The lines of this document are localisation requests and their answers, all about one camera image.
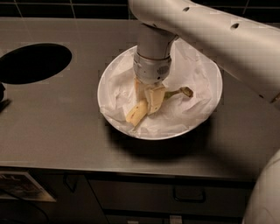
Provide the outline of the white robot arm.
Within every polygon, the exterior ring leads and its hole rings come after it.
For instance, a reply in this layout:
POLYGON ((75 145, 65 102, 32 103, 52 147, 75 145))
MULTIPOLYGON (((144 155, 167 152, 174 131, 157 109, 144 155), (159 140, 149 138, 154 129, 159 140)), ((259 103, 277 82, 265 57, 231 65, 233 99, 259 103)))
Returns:
POLYGON ((280 29, 215 10, 191 0, 129 0, 142 22, 134 58, 136 77, 163 81, 179 37, 238 81, 280 108, 280 29))

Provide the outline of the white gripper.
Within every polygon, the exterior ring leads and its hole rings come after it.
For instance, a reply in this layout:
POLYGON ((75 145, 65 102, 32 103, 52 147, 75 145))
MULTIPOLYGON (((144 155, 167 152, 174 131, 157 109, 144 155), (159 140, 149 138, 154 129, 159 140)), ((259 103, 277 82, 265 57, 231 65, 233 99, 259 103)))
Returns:
POLYGON ((170 73, 172 58, 166 59, 146 59, 138 53, 134 54, 133 68, 136 75, 134 79, 134 88, 136 99, 141 101, 147 99, 148 114, 156 113, 165 98, 165 86, 163 84, 157 86, 148 86, 162 82, 170 73))

